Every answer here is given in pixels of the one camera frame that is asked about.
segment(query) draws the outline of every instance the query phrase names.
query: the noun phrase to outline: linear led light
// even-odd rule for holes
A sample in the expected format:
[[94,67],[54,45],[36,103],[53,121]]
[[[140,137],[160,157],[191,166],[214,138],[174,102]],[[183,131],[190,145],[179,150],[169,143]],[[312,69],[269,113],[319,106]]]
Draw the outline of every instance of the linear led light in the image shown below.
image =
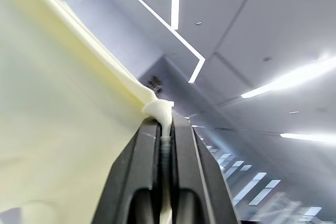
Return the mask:
[[326,136],[326,135],[305,135],[305,134],[295,134],[295,133],[281,133],[281,137],[292,138],[299,140],[309,140],[316,142],[325,143],[336,143],[336,136]]
[[237,205],[266,175],[267,173],[258,173],[237,195],[233,198],[233,204]]
[[171,26],[174,30],[178,30],[178,16],[180,13],[180,0],[172,0],[172,9],[171,9]]
[[241,95],[242,98],[251,98],[256,95],[278,89],[285,89],[302,84],[310,79],[316,78],[336,67],[336,57],[328,58],[326,60],[319,60],[313,64],[299,68],[290,72],[274,82],[253,89]]
[[194,83],[198,74],[201,71],[201,68],[205,62],[205,58],[190,45],[181,35],[179,35],[163,18],[161,18],[152,8],[150,8],[143,0],[137,0],[142,4],[162,25],[165,26],[197,59],[199,59],[194,72],[192,73],[189,83]]

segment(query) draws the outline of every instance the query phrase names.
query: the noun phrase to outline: black clamp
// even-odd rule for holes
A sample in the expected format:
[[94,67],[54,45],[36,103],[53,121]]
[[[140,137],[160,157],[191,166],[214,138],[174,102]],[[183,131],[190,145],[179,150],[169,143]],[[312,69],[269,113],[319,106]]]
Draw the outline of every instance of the black clamp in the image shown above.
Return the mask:
[[[162,204],[161,126],[143,121],[112,166],[92,224],[158,224]],[[180,115],[171,129],[173,224],[238,224],[217,161]]]

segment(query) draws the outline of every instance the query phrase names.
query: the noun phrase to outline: gray wall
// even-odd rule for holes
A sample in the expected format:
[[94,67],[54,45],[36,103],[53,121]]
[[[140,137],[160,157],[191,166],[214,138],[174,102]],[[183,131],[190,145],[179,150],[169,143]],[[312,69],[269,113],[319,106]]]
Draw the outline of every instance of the gray wall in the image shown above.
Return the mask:
[[67,4],[136,78],[162,57],[162,50],[112,0],[73,0]]

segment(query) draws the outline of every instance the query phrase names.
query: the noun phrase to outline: recessed light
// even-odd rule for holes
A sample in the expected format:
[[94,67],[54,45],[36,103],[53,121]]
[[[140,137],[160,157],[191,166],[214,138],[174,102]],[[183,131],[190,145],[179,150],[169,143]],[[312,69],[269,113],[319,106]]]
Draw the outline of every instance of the recessed light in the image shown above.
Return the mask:
[[316,63],[304,66],[293,72],[290,72],[279,79],[253,89],[241,95],[242,98],[251,98],[256,95],[266,93],[271,90],[285,89],[302,84],[315,77],[318,77],[336,67],[336,57],[328,58],[326,60],[317,61]]

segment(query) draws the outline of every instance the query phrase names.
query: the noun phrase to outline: cream fabric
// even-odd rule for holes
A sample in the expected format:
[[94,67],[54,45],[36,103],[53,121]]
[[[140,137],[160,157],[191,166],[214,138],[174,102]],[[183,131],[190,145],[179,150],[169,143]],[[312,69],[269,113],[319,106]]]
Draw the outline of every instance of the cream fabric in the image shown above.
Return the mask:
[[[0,76],[0,212],[22,207],[24,224],[90,223],[154,93],[61,0],[0,0]],[[151,114],[168,132],[163,107]]]

